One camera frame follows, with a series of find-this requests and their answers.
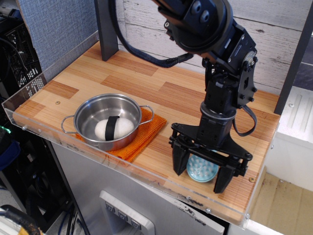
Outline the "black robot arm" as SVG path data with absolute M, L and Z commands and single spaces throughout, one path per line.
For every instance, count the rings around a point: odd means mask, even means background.
M 230 130 L 236 128 L 238 109 L 256 119 L 247 106 L 257 91 L 253 82 L 258 61 L 255 42 L 235 22 L 226 0 L 158 0 L 156 4 L 166 18 L 170 39 L 186 52 L 199 55 L 205 68 L 206 95 L 199 125 L 172 125 L 174 171 L 182 174 L 191 154 L 215 163 L 220 168 L 214 192 L 222 193 L 233 177 L 245 175 L 252 159 L 231 138 Z

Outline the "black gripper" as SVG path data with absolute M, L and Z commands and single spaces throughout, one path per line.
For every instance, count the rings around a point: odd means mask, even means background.
M 235 111 L 228 114 L 210 111 L 202 113 L 198 126 L 173 123 L 170 144 L 173 149 L 174 172 L 181 175 L 186 170 L 190 153 L 193 153 L 221 166 L 214 187 L 215 193 L 223 193 L 234 175 L 244 176 L 252 155 L 230 136 L 235 116 Z

